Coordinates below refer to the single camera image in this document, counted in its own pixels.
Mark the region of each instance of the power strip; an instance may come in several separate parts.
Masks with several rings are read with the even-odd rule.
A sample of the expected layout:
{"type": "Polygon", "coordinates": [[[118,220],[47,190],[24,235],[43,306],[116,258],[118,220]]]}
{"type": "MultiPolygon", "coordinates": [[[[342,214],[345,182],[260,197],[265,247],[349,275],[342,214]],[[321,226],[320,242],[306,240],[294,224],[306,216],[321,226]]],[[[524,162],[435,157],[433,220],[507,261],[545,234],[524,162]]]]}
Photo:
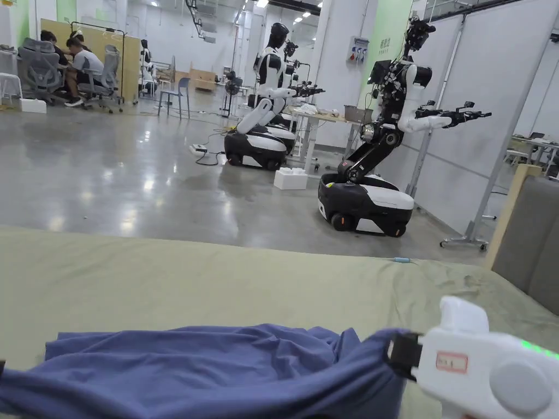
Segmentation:
{"type": "Polygon", "coordinates": [[[194,156],[199,158],[204,157],[206,154],[208,154],[208,149],[200,144],[192,144],[188,147],[188,149],[194,156]]]}

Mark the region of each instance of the metal basket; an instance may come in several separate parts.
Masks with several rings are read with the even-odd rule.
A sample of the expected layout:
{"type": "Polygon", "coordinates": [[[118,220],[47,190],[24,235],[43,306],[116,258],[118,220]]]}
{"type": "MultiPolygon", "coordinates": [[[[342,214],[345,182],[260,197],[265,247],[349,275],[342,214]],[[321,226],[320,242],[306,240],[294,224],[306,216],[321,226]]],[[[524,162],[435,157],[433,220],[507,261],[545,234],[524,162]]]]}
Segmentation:
{"type": "Polygon", "coordinates": [[[363,125],[373,122],[372,109],[359,109],[357,106],[345,105],[345,120],[363,125]]]}

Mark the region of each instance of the gray sofa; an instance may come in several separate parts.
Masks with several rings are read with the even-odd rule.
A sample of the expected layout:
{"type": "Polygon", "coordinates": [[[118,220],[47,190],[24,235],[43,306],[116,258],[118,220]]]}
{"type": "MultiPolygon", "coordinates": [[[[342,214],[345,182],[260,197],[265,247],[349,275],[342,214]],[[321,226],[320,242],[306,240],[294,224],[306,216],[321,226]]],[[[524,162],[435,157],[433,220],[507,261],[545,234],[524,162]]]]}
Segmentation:
{"type": "Polygon", "coordinates": [[[492,270],[559,315],[559,183],[525,179],[492,270]]]}

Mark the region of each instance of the label sticker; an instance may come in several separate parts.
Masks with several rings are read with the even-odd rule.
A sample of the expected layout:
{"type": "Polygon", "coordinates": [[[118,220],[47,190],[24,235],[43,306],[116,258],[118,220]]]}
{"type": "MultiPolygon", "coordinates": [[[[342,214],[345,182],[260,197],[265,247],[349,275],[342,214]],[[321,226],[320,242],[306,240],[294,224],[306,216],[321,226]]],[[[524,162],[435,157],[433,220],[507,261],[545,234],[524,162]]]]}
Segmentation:
{"type": "Polygon", "coordinates": [[[437,352],[437,369],[449,373],[466,374],[468,356],[452,352],[437,352]]]}

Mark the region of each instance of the fan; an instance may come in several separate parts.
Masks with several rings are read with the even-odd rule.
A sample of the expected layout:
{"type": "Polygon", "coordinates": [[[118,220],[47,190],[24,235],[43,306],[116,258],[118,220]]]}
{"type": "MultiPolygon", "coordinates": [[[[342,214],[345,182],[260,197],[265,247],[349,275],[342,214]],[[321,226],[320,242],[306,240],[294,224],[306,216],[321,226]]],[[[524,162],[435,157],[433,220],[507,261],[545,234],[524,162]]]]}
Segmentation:
{"type": "Polygon", "coordinates": [[[228,80],[225,84],[225,92],[229,95],[229,106],[227,106],[227,96],[225,96],[225,103],[221,110],[227,112],[227,115],[223,115],[223,118],[229,118],[229,116],[231,116],[231,102],[233,101],[233,96],[240,92],[243,86],[243,79],[238,78],[235,72],[227,73],[225,76],[228,80]]]}

